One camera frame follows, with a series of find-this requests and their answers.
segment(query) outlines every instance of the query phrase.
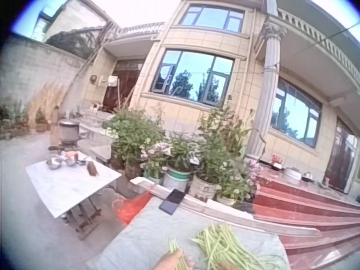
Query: window frame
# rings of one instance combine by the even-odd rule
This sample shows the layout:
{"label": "window frame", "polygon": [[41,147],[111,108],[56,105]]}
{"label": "window frame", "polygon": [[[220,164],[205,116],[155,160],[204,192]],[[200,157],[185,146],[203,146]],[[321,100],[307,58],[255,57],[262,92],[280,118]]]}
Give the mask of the window frame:
{"label": "window frame", "polygon": [[[192,7],[200,7],[201,10],[200,11],[189,11],[190,8]],[[197,20],[199,19],[202,11],[204,10],[204,8],[218,8],[220,10],[226,10],[227,11],[227,16],[225,19],[225,23],[223,25],[222,28],[216,28],[216,27],[211,27],[211,26],[200,26],[200,25],[196,25]],[[242,19],[235,17],[235,16],[231,16],[230,12],[237,12],[237,13],[241,13],[242,14]],[[183,24],[183,22],[185,21],[185,18],[188,14],[196,14],[192,24]],[[230,32],[230,33],[241,33],[242,31],[242,26],[244,24],[244,17],[245,17],[245,10],[238,10],[235,8],[230,8],[230,7],[224,7],[224,6],[213,6],[210,4],[191,4],[189,5],[188,9],[186,10],[186,12],[184,13],[184,15],[182,16],[181,20],[179,21],[179,25],[183,25],[183,26],[197,26],[197,27],[202,27],[202,28],[208,28],[208,29],[218,29],[218,30],[222,30],[222,31],[226,31],[226,32]],[[230,19],[236,19],[236,20],[240,20],[239,26],[237,31],[231,31],[228,30],[227,27],[229,25],[229,21]]]}
{"label": "window frame", "polygon": [[[180,55],[179,55],[179,58],[176,62],[176,64],[166,64],[166,63],[163,63],[164,59],[165,59],[165,56],[167,54],[168,51],[179,51],[180,52]],[[210,71],[209,71],[209,76],[207,77],[206,79],[206,86],[205,86],[205,91],[204,93],[202,94],[201,96],[201,100],[200,101],[196,101],[196,100],[191,100],[189,98],[183,98],[183,97],[177,97],[177,96],[174,96],[173,94],[169,94],[169,90],[170,90],[170,87],[171,87],[171,83],[169,84],[165,84],[163,85],[163,88],[161,90],[159,89],[155,89],[155,85],[156,85],[156,82],[158,80],[158,77],[159,77],[159,73],[161,71],[161,68],[165,65],[171,65],[172,66],[172,70],[170,72],[170,76],[171,76],[171,79],[174,79],[174,75],[176,73],[176,70],[178,68],[178,65],[179,65],[179,62],[181,60],[181,57],[182,57],[182,54],[184,52],[193,52],[193,53],[200,53],[200,54],[203,54],[203,55],[209,55],[209,56],[213,56],[213,62],[211,63],[211,66],[210,66]],[[226,74],[226,73],[221,73],[221,72],[218,72],[218,71],[214,71],[213,68],[214,68],[214,64],[215,64],[215,61],[217,59],[217,57],[220,57],[220,58],[223,58],[223,59],[228,59],[228,60],[231,60],[232,61],[232,66],[231,66],[231,69],[230,69],[230,72],[229,74]],[[165,95],[165,96],[168,96],[168,97],[175,97],[175,98],[181,98],[182,100],[186,100],[186,101],[190,101],[190,102],[196,102],[196,103],[199,103],[199,104],[203,104],[203,105],[210,105],[210,106],[214,106],[214,107],[222,107],[223,104],[224,104],[224,99],[227,95],[227,91],[228,91],[228,87],[229,87],[229,82],[230,82],[230,79],[231,79],[231,74],[233,72],[233,68],[234,68],[234,64],[235,64],[235,59],[232,59],[232,58],[229,58],[229,57],[226,57],[226,56],[220,56],[220,55],[214,55],[214,54],[211,54],[211,53],[206,53],[206,52],[199,52],[199,51],[193,51],[193,50],[188,50],[188,49],[166,49],[162,58],[161,58],[161,62],[159,64],[159,66],[157,67],[157,71],[156,71],[156,74],[153,78],[153,81],[152,81],[152,84],[151,84],[151,88],[150,88],[150,92],[152,93],[155,93],[155,94],[161,94],[161,95]],[[208,91],[209,91],[209,87],[210,87],[210,77],[212,77],[213,75],[219,75],[219,76],[222,76],[222,77],[225,77],[226,78],[226,82],[224,84],[224,89],[225,91],[223,91],[219,101],[217,103],[215,102],[211,102],[211,101],[208,101],[206,99],[206,96],[208,94]]]}
{"label": "window frame", "polygon": [[[273,129],[285,134],[286,136],[289,136],[289,137],[291,137],[291,138],[293,138],[293,139],[295,139],[295,140],[297,140],[299,142],[302,142],[305,145],[315,149],[316,146],[317,146],[317,141],[318,141],[318,136],[319,136],[319,131],[320,131],[320,124],[321,124],[321,115],[322,115],[322,104],[321,104],[321,102],[317,101],[315,98],[313,98],[312,96],[307,94],[305,91],[301,90],[299,87],[297,87],[297,86],[293,85],[292,83],[288,82],[287,80],[279,78],[279,81],[282,81],[283,85],[285,86],[285,89],[279,88],[280,90],[284,91],[285,95],[282,96],[282,95],[280,95],[278,93],[276,93],[276,95],[275,95],[275,98],[278,98],[279,100],[281,100],[281,106],[279,107],[278,121],[277,121],[276,125],[271,124],[271,127]],[[288,92],[289,92],[289,86],[292,87],[293,90],[295,90],[295,96],[294,96],[295,99],[304,102],[304,100],[302,98],[298,98],[298,93],[300,93],[302,95],[302,97],[304,97],[306,99],[306,102],[304,102],[304,103],[308,107],[308,116],[307,116],[307,120],[306,120],[306,126],[305,126],[303,139],[294,138],[294,137],[286,134],[286,132],[284,132],[282,130],[281,123],[283,122],[283,118],[284,118],[285,103],[286,103],[286,97],[287,97]],[[319,116],[316,117],[315,115],[313,115],[310,112],[310,110],[315,110],[317,113],[319,113]],[[306,139],[306,137],[308,135],[308,131],[309,131],[310,118],[317,121],[317,126],[316,126],[316,130],[315,130],[314,144],[313,145],[310,145],[310,144],[305,142],[305,139]]]}

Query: house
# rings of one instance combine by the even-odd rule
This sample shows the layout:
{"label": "house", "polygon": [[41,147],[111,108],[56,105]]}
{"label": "house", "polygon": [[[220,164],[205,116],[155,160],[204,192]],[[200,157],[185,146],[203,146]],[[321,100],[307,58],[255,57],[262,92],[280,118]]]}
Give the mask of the house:
{"label": "house", "polygon": [[60,32],[104,26],[109,21],[113,22],[91,0],[67,0],[52,17],[40,12],[31,37],[45,42]]}
{"label": "house", "polygon": [[[134,87],[131,107],[164,107],[164,127],[194,132],[224,102],[240,118],[255,110],[266,140],[262,160],[329,177],[330,186],[360,195],[360,52],[344,27],[310,1],[181,1],[167,22],[112,29],[94,62],[83,106],[113,106]],[[249,156],[260,157],[257,132]]]}

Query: railing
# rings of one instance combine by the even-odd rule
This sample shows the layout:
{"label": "railing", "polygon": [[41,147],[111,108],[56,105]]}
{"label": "railing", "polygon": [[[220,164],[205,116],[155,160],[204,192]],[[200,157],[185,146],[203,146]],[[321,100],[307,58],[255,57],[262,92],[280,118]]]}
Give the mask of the railing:
{"label": "railing", "polygon": [[305,21],[295,17],[294,15],[287,13],[284,10],[278,10],[278,15],[280,19],[286,21],[288,24],[291,24],[293,27],[302,31],[305,35],[312,38],[315,42],[319,44],[331,55],[333,55],[338,62],[350,73],[350,75],[355,79],[355,81],[360,85],[360,73],[354,64],[348,59],[348,57],[336,46],[332,41],[326,39],[326,36],[321,32],[316,30],[314,27],[306,23]]}
{"label": "railing", "polygon": [[114,25],[106,34],[105,41],[114,41],[120,38],[133,37],[137,35],[159,34],[164,22],[153,22],[151,24],[141,24],[131,27],[119,28]]}

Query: red object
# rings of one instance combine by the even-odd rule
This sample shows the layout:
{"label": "red object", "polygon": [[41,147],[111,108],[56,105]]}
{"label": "red object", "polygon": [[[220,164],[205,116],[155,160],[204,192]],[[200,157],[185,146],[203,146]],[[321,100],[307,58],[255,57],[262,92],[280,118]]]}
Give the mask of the red object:
{"label": "red object", "polygon": [[152,194],[147,191],[133,199],[118,198],[111,205],[118,218],[128,225],[151,198]]}

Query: concrete ground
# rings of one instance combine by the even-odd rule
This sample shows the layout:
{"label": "concrete ground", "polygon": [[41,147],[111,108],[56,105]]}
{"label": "concrete ground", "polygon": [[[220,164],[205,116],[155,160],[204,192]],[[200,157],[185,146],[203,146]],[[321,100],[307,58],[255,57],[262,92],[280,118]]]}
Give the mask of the concrete ground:
{"label": "concrete ground", "polygon": [[94,195],[102,209],[100,225],[83,241],[42,203],[25,168],[48,159],[49,133],[0,141],[1,248],[13,269],[87,269],[123,226],[111,209],[118,195],[106,188]]}

